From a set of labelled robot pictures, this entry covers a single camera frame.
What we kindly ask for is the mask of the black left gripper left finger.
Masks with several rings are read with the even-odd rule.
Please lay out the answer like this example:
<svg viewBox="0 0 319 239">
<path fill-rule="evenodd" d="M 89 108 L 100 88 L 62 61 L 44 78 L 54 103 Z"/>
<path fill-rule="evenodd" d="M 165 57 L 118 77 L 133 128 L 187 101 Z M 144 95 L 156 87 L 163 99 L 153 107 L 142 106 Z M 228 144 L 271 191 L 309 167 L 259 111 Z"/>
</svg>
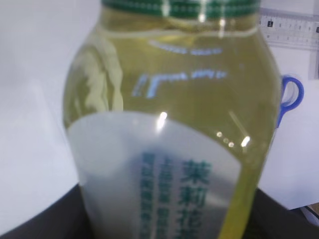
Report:
<svg viewBox="0 0 319 239">
<path fill-rule="evenodd" d="M 92 229 L 85 212 L 79 186 L 74 186 L 49 208 L 1 235 L 1 238 L 91 239 Z"/>
</svg>

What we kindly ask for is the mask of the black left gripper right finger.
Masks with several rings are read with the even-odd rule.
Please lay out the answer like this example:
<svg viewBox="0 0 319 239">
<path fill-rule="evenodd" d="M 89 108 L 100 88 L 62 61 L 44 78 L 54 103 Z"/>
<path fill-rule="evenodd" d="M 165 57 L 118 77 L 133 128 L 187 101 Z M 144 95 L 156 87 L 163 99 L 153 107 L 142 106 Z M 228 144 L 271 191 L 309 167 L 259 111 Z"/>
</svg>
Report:
<svg viewBox="0 0 319 239">
<path fill-rule="evenodd" d="M 257 189 L 244 239 L 317 239 L 319 228 Z"/>
</svg>

